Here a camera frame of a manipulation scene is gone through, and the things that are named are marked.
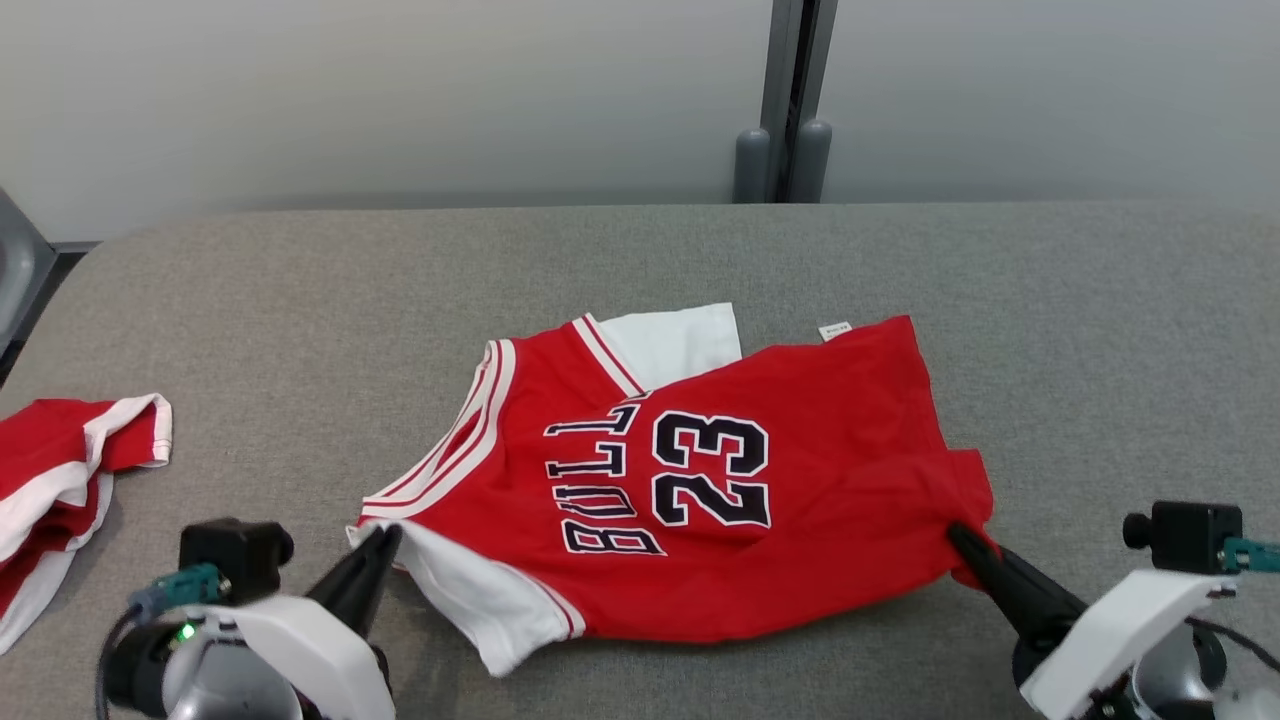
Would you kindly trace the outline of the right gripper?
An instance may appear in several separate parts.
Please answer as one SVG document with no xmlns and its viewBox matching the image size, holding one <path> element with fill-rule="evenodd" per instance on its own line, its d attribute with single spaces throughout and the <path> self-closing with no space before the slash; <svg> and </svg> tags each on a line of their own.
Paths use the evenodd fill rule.
<svg viewBox="0 0 1280 720">
<path fill-rule="evenodd" d="M 1024 701 L 1047 719 L 1083 717 L 1097 691 L 1210 606 L 1212 593 L 1236 588 L 1230 577 L 1135 570 L 1085 610 L 1038 568 L 969 527 L 951 524 L 948 541 L 1021 641 L 1060 641 L 1061 616 L 1084 612 L 1020 685 Z"/>
</svg>

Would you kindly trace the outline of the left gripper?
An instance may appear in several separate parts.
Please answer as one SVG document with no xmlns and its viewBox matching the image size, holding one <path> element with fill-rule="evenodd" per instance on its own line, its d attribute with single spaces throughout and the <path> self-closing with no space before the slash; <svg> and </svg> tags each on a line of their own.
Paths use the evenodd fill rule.
<svg viewBox="0 0 1280 720">
<path fill-rule="evenodd" d="M 365 641 L 372 629 L 402 528 L 372 530 L 305 594 L 241 606 L 205 605 L 325 719 L 394 719 L 387 679 Z"/>
</svg>

